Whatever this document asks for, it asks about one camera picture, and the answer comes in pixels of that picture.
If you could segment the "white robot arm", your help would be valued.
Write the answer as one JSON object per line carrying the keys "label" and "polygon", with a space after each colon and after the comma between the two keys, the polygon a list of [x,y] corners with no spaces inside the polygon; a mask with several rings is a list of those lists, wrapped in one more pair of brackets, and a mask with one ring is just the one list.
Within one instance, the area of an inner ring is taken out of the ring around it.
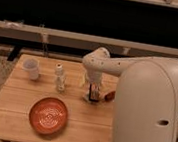
{"label": "white robot arm", "polygon": [[178,58],[112,58],[103,48],[82,59],[90,81],[118,78],[112,142],[176,142]]}

